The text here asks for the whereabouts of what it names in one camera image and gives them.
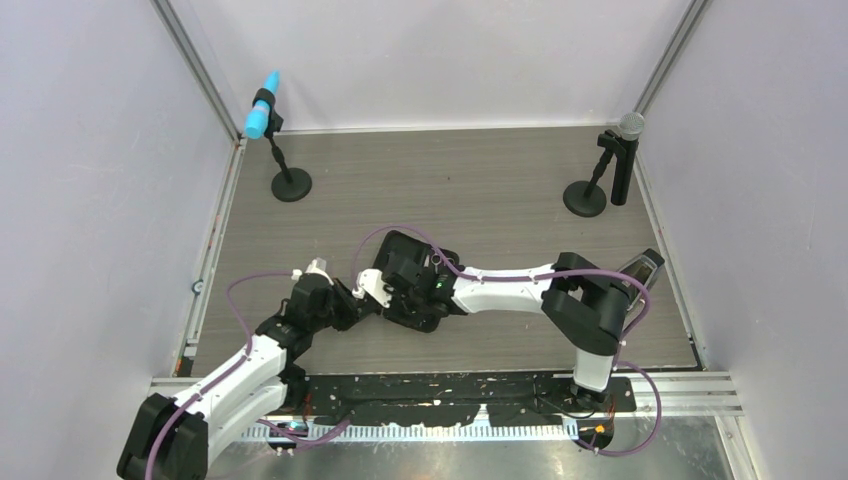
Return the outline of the black zip tool case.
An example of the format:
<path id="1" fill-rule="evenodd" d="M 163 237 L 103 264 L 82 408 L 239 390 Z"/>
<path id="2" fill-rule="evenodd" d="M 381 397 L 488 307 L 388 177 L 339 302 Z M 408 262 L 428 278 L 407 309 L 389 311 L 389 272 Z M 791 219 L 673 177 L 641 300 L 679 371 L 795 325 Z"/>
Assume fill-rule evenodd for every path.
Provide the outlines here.
<path id="1" fill-rule="evenodd" d="M 382 272 L 383 267 L 386 265 L 388 256 L 390 254 L 401 254 L 404 256 L 408 256 L 416 261 L 423 261 L 425 265 L 428 265 L 429 263 L 439 264 L 444 262 L 448 268 L 451 265 L 457 267 L 460 270 L 464 268 L 464 266 L 460 264 L 459 255 L 455 252 L 447 250 L 445 252 L 445 255 L 441 257 L 435 253 L 435 251 L 429 244 L 417 240 L 411 236 L 408 236 L 398 230 L 391 230 L 385 235 L 380 249 L 377 253 L 377 256 L 375 258 L 375 261 L 373 263 L 373 267 Z M 458 307 L 457 316 L 465 316 L 467 314 L 456 303 L 455 305 Z M 423 333 L 431 333 L 435 331 L 442 319 L 448 316 L 454 316 L 448 315 L 443 318 L 386 318 L 383 315 L 383 309 L 382 316 L 385 319 L 401 326 L 404 326 L 406 328 L 410 328 Z"/>

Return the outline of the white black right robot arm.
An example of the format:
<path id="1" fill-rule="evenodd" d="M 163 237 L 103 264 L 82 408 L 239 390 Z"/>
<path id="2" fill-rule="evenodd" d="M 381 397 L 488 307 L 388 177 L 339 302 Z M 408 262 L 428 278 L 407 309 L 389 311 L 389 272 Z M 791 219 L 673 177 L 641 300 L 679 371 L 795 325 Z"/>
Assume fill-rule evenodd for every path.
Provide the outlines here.
<path id="1" fill-rule="evenodd" d="M 609 383 L 625 319 L 637 298 L 633 278 L 597 268 L 567 252 L 556 262 L 524 270 L 461 267 L 435 254 L 385 253 L 373 265 L 377 282 L 366 289 L 385 318 L 422 332 L 448 316 L 489 311 L 546 317 L 574 346 L 571 397 L 596 410 Z"/>

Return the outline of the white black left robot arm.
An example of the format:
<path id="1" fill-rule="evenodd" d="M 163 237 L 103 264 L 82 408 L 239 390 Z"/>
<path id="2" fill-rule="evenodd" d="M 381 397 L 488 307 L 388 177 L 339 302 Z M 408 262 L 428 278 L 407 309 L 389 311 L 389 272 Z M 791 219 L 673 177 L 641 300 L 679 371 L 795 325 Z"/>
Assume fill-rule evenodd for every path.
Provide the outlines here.
<path id="1" fill-rule="evenodd" d="M 204 479 L 220 453 L 257 420 L 298 412 L 307 398 L 295 361 L 326 329 L 345 331 L 381 309 L 340 280 L 303 273 L 280 309 L 212 373 L 176 395 L 140 405 L 119 456 L 121 479 Z"/>

